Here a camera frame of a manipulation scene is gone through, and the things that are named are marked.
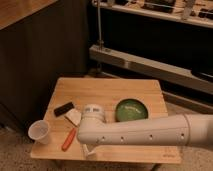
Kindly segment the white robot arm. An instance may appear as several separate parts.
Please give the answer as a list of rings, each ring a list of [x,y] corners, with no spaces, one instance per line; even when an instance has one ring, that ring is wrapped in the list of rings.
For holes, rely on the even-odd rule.
[[[77,139],[88,145],[213,146],[213,115],[182,114],[126,122],[105,122],[100,105],[83,109]]]

